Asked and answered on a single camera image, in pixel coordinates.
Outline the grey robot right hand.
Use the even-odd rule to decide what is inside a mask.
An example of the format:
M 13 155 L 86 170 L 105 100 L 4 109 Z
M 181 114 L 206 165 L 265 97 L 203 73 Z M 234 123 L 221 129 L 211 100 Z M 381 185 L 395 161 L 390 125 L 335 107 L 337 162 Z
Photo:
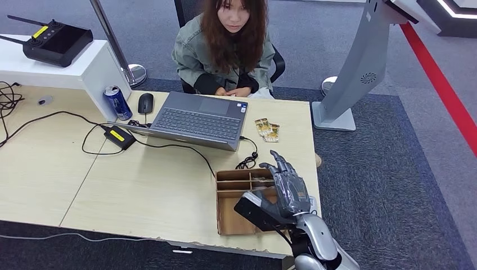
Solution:
M 268 169 L 272 174 L 277 191 L 277 207 L 280 216 L 290 218 L 309 213 L 311 201 L 304 179 L 278 152 L 274 150 L 269 152 L 274 157 L 276 165 L 260 163 L 259 167 Z

